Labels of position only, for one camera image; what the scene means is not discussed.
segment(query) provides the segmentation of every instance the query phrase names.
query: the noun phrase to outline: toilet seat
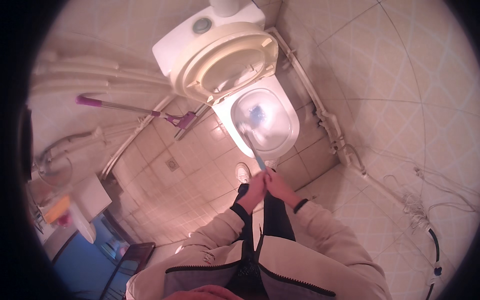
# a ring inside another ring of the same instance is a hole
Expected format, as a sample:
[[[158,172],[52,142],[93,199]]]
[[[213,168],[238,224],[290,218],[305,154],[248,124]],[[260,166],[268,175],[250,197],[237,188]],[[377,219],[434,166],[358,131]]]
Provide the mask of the toilet seat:
[[[194,40],[175,61],[175,92],[210,106],[262,78],[275,74],[278,43],[259,26],[235,22]]]

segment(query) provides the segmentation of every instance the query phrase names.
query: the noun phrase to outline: jacket zipper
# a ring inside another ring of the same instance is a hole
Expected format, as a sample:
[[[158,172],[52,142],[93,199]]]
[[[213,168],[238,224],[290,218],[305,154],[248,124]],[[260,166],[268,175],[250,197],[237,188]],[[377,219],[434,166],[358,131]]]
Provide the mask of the jacket zipper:
[[[328,297],[335,297],[335,295],[336,295],[334,292],[332,292],[330,290],[318,287],[318,286],[313,285],[311,283],[296,280],[296,279],[293,279],[293,278],[288,278],[288,277],[285,277],[285,276],[281,276],[279,274],[275,274],[272,271],[265,268],[260,263],[258,264],[258,266],[259,266],[260,270],[264,271],[269,277],[275,279],[276,281],[280,281],[280,282],[284,282],[284,283],[290,283],[290,284],[293,284],[295,286],[306,288],[306,289],[314,291],[318,294],[325,295],[325,296],[328,296]]]
[[[176,271],[215,271],[228,269],[230,267],[240,264],[241,260],[228,264],[219,264],[219,265],[179,265],[176,267],[171,267],[165,270],[165,274]]]

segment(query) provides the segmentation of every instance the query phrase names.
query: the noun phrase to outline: shoe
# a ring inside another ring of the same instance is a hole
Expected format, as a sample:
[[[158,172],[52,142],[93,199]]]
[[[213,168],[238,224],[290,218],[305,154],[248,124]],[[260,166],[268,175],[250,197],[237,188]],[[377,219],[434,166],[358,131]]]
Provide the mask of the shoe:
[[[252,178],[250,169],[245,163],[237,163],[237,166],[235,167],[235,175],[237,175],[237,179],[240,184],[249,183],[250,178]]]
[[[276,167],[278,166],[278,163],[280,161],[280,158],[275,158],[275,159],[272,159],[272,160],[266,160],[265,161],[265,165],[271,169],[276,169]]]

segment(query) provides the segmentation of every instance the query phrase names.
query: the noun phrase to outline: wrist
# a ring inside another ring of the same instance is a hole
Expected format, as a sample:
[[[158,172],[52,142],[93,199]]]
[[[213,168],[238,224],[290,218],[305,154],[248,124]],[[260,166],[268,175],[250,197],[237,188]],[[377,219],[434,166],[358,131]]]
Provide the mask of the wrist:
[[[243,209],[247,212],[247,214],[251,215],[253,213],[253,209],[257,206],[258,202],[255,202],[251,195],[246,193],[243,197],[241,197],[237,203],[243,207]]]
[[[297,206],[300,201],[302,201],[302,198],[297,196],[297,194],[292,193],[287,195],[284,199],[282,199],[283,202],[285,202],[288,206],[290,206],[292,209]]]

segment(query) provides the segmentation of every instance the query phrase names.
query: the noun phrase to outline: human hand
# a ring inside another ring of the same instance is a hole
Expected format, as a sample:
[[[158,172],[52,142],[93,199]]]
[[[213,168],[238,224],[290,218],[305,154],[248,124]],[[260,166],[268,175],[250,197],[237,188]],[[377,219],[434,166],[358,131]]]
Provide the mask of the human hand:
[[[265,178],[267,174],[262,171],[250,179],[248,191],[238,200],[248,214],[253,212],[253,209],[265,198],[267,194],[267,187],[265,185]]]
[[[301,198],[295,194],[295,192],[283,180],[283,177],[280,174],[275,173],[269,167],[267,167],[265,172],[267,173],[265,177],[265,183],[272,196],[281,199],[288,206],[294,208],[301,201]]]

